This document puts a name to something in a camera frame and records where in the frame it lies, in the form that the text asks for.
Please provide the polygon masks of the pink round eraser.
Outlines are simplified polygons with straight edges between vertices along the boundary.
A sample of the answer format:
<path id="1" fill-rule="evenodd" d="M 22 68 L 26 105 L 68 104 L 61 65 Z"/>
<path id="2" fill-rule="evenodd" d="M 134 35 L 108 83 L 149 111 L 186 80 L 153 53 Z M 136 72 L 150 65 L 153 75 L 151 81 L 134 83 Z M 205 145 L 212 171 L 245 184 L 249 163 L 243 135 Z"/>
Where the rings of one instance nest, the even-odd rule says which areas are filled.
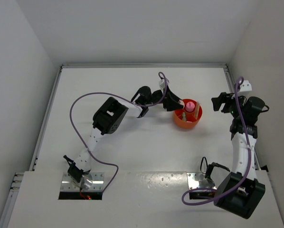
<path id="1" fill-rule="evenodd" d="M 189 101 L 189 102 L 186 103 L 186 105 L 185 105 L 186 112 L 191 113 L 191 112 L 194 111 L 194 109 L 195 109 L 195 104 L 192 101 Z"/>

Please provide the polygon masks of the small tan eraser block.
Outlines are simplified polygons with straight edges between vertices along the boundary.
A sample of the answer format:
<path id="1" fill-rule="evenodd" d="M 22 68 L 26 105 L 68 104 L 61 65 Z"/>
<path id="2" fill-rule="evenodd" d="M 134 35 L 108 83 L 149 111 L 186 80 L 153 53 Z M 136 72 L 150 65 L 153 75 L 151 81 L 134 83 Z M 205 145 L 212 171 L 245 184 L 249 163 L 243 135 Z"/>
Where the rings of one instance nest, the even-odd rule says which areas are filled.
<path id="1" fill-rule="evenodd" d="M 185 122 L 187 121 L 186 114 L 184 112 L 182 113 L 182 120 Z"/>

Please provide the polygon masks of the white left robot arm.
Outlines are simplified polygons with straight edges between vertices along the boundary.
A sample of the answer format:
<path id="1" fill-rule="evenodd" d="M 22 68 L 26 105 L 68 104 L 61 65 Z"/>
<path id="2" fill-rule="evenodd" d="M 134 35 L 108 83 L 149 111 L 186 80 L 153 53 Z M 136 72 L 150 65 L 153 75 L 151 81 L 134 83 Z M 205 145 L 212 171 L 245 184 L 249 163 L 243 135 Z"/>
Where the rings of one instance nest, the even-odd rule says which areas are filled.
<path id="1" fill-rule="evenodd" d="M 142 86 L 130 101 L 118 100 L 113 94 L 109 96 L 93 116 L 93 129 L 88 142 L 83 142 L 85 148 L 75 160 L 64 156 L 69 165 L 67 173 L 77 183 L 81 183 L 83 177 L 91 170 L 91 159 L 94 156 L 90 153 L 95 151 L 104 135 L 116 132 L 127 113 L 142 118 L 148 112 L 150 105 L 163 104 L 163 108 L 168 112 L 184 107 L 184 102 L 168 87 L 151 92 L 148 86 Z"/>

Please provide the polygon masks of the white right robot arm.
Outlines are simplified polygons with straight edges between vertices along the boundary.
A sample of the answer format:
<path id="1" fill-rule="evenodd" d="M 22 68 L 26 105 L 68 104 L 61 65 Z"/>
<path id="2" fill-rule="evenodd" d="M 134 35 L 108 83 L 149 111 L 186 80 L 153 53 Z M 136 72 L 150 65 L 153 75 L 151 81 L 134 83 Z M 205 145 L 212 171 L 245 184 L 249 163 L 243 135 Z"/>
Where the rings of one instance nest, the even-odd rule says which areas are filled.
<path id="1" fill-rule="evenodd" d="M 265 193 L 265 185 L 256 176 L 255 144 L 258 137 L 258 116 L 269 110 L 265 102 L 255 96 L 243 95 L 235 100 L 234 93 L 222 92 L 211 99 L 214 111 L 230 113 L 233 146 L 233 165 L 227 177 L 218 186 L 214 205 L 244 219 L 251 217 Z"/>

